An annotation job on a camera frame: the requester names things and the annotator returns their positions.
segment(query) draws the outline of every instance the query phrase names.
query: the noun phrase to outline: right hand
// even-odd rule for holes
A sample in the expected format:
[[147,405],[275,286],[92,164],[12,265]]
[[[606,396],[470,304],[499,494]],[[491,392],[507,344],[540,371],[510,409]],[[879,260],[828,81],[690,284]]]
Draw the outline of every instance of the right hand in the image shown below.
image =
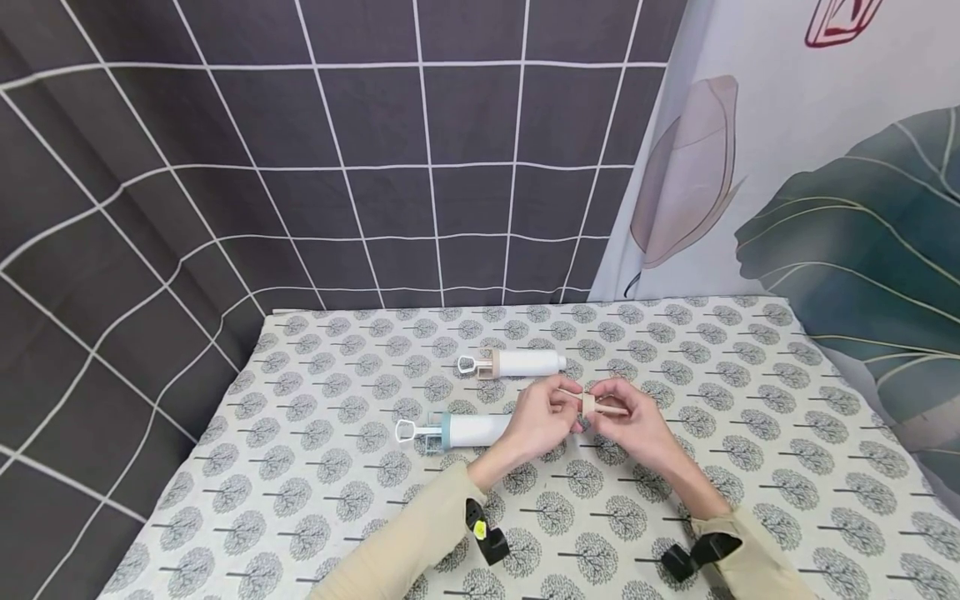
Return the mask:
[[598,381],[589,393],[596,396],[600,404],[619,406],[630,412],[624,416],[588,413],[587,420],[597,433],[620,444],[638,463],[663,473],[678,460],[689,460],[663,420],[657,403],[626,379]]

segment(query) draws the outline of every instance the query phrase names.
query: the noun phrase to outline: finger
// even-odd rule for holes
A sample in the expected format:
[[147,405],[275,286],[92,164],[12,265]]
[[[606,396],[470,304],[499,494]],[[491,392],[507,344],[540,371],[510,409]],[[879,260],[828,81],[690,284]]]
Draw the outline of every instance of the finger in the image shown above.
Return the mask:
[[622,377],[598,381],[593,384],[589,392],[594,396],[613,396],[623,402],[624,406],[631,412],[635,410],[643,397],[643,392]]

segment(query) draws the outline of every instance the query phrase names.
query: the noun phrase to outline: yellow sticker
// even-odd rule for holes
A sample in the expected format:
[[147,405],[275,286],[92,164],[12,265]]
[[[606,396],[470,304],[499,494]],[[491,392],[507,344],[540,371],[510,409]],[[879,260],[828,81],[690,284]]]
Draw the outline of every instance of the yellow sticker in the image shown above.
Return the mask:
[[485,540],[487,538],[487,523],[482,520],[473,523],[473,535],[478,540]]

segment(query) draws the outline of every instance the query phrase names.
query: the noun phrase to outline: beige sleeve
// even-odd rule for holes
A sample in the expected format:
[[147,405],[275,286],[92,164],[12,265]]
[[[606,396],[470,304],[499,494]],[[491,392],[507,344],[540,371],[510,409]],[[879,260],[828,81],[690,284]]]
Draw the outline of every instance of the beige sleeve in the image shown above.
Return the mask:
[[487,502],[467,467],[455,463],[343,559],[308,600],[400,600],[467,534],[467,498]]
[[725,533],[743,541],[730,556],[714,565],[737,600],[815,600],[780,547],[746,510],[703,521],[690,520],[697,538]]

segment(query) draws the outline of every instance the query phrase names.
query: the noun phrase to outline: hand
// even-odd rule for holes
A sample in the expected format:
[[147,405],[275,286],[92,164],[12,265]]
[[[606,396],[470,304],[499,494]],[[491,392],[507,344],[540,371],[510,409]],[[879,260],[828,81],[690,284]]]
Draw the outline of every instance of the hand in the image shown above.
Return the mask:
[[600,404],[630,412],[629,416],[588,413],[587,420],[597,433],[620,444],[638,463],[662,474],[676,461],[689,460],[663,420],[657,403],[626,379],[599,381],[589,393],[597,396]]
[[584,430],[577,421],[580,399],[561,390],[580,394],[584,389],[563,375],[552,375],[520,392],[503,435],[467,467],[477,488],[489,490],[514,468],[552,450],[571,431]]

